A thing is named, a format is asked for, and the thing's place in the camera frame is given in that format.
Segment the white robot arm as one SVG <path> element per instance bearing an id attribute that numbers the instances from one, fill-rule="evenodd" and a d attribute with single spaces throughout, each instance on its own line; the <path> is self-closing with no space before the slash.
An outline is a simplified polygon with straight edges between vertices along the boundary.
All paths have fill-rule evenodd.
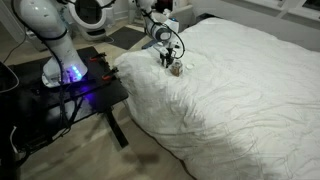
<path id="1" fill-rule="evenodd" d="M 135 0 L 146 23 L 145 30 L 156 41 L 154 48 L 168 59 L 172 59 L 173 49 L 182 46 L 178 35 L 179 22 L 168 19 L 164 23 L 153 17 L 153 0 Z M 42 82 L 48 88 L 79 82 L 87 74 L 88 68 L 75 50 L 68 29 L 58 10 L 50 0 L 11 0 L 11 8 L 16 18 L 44 43 L 52 57 L 44 65 Z"/>

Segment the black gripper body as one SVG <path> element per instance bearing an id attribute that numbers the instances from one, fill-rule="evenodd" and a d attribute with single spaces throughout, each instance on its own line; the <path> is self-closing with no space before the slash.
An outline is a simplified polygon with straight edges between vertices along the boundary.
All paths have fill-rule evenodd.
<path id="1" fill-rule="evenodd" d="M 174 50 L 172 48 L 166 48 L 166 50 L 164 52 L 160 53 L 160 58 L 161 59 L 173 59 L 174 55 L 173 55 Z"/>

